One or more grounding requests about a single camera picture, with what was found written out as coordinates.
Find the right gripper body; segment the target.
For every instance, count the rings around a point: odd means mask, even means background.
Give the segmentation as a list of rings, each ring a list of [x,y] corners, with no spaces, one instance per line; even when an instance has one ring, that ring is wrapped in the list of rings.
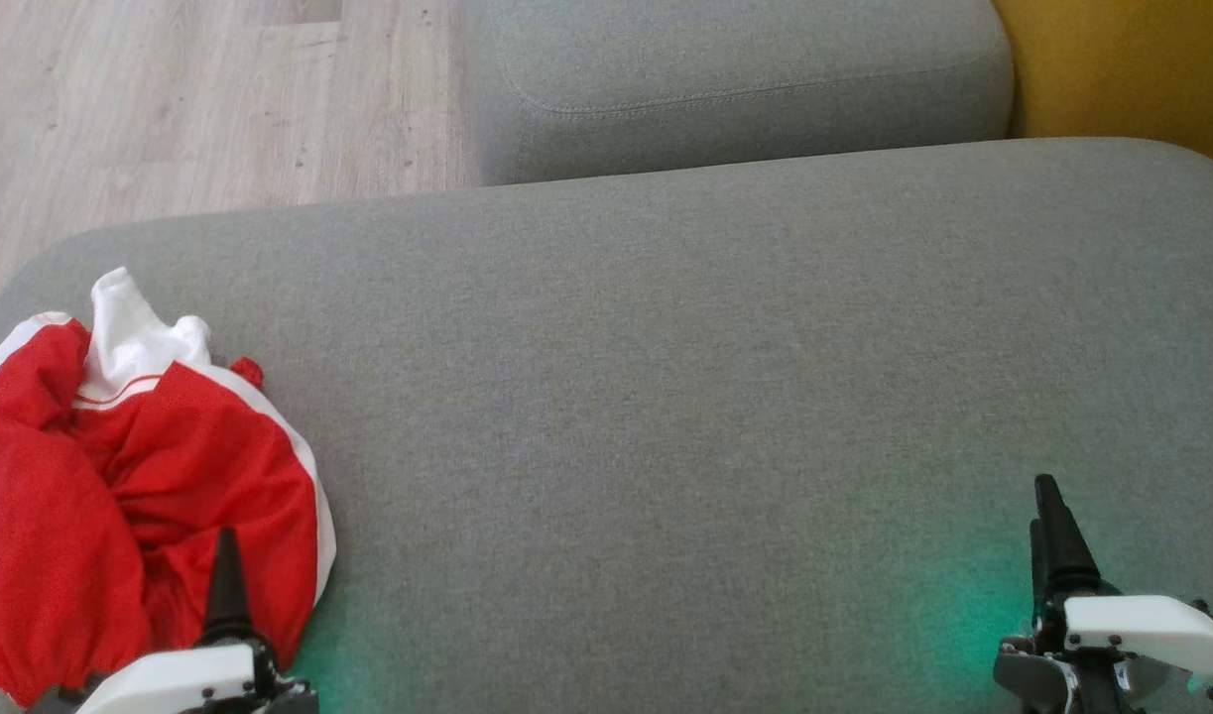
[[[1213,615],[1160,595],[1046,602],[1026,636],[1006,636],[993,681],[1025,713],[1138,713],[1171,670],[1213,702]]]

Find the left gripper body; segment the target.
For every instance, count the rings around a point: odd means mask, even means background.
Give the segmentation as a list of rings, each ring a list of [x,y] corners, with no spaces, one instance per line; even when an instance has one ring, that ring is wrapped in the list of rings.
[[[307,679],[284,676],[266,642],[220,645],[146,655],[112,673],[78,713],[317,713]]]

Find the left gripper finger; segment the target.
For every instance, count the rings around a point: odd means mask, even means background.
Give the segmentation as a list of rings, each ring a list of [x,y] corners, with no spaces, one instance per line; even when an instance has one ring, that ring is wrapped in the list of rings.
[[[233,529],[217,535],[207,602],[203,621],[203,645],[254,639],[254,621],[247,601],[243,552]]]

